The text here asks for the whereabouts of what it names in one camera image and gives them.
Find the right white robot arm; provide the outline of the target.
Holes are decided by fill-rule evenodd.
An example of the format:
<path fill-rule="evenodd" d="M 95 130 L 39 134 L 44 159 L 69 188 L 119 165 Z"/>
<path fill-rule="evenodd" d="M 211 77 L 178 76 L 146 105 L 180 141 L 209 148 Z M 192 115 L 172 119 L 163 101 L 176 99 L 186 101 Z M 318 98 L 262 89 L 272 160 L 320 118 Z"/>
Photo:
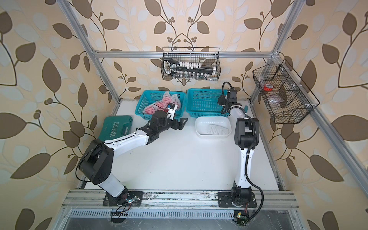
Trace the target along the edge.
<path fill-rule="evenodd" d="M 231 87 L 218 98 L 222 106 L 221 113 L 236 118 L 234 142 L 240 148 L 238 175 L 231 191 L 232 200 L 252 199 L 252 187 L 256 187 L 250 180 L 253 154 L 259 144 L 259 121 L 250 117 L 241 103 L 237 102 L 237 91 Z"/>

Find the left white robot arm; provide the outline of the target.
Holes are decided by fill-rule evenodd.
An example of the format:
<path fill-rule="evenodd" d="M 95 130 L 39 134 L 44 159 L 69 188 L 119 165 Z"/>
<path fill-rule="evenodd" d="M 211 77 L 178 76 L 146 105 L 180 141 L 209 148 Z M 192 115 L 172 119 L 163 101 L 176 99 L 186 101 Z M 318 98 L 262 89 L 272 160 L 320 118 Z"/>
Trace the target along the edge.
<path fill-rule="evenodd" d="M 128 197 L 128 189 L 112 173 L 113 161 L 131 150 L 149 145 L 168 129 L 182 130 L 187 118 L 174 118 L 174 113 L 157 111 L 145 126 L 114 140 L 93 140 L 77 165 L 89 181 L 117 199 Z"/>

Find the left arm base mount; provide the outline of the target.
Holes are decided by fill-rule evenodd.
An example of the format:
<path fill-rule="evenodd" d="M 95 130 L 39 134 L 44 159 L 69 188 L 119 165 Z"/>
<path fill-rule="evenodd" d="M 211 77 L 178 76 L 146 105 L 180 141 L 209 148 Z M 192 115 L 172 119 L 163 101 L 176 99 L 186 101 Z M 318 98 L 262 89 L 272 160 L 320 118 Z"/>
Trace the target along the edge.
<path fill-rule="evenodd" d="M 123 192 L 118 197 L 113 197 L 108 192 L 105 193 L 103 199 L 104 207 L 119 207 L 124 206 L 140 206 L 143 201 L 143 191 L 128 191 Z"/>

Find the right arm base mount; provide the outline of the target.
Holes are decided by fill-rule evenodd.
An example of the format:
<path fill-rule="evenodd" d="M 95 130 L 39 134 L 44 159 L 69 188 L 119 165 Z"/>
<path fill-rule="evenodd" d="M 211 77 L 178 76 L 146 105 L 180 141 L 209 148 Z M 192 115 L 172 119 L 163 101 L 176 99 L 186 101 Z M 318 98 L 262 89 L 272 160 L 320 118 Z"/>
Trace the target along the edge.
<path fill-rule="evenodd" d="M 256 198 L 252 189 L 233 187 L 230 192 L 218 192 L 216 195 L 221 208 L 256 208 Z"/>

